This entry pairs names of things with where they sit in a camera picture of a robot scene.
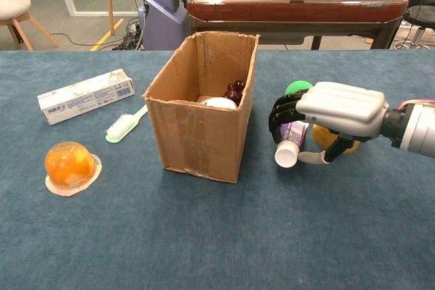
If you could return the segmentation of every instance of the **brush bristles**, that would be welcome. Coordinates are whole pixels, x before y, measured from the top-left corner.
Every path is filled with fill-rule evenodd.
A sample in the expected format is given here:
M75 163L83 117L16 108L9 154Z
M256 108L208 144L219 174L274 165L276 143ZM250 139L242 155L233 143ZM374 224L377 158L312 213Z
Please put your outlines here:
M107 130L110 138L118 139L135 123L133 115L121 115Z

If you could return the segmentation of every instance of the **mahjong table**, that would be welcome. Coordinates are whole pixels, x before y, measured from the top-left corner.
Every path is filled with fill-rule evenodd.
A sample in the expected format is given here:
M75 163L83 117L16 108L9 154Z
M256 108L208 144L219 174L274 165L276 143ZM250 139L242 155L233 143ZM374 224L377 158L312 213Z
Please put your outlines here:
M373 38L388 48L407 0L188 0L191 32L237 31L261 34L261 43L298 44L313 35Z

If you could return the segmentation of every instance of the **toothbrush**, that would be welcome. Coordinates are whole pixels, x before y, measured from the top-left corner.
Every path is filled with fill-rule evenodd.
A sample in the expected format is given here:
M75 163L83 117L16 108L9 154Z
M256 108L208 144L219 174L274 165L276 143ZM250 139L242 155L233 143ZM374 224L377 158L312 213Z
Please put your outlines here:
M107 130L106 141L119 143L129 132L137 126L139 120L148 112L147 105L144 105L134 115L121 115Z

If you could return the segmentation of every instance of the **open cardboard box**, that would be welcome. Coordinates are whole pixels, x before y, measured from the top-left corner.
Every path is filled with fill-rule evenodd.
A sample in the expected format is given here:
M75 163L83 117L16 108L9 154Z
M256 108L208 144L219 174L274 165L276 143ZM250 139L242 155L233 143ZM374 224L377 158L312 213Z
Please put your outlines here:
M236 183L254 96L259 36L202 32L186 38L144 97L165 169ZM199 102L245 81L237 109Z

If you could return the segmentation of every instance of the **green ball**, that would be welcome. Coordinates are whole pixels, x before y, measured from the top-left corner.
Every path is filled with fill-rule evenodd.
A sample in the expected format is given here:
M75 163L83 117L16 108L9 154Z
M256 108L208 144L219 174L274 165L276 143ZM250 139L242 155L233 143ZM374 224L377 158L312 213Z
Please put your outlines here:
M285 89L285 94L296 93L297 91L312 87L313 85L309 81L294 81Z

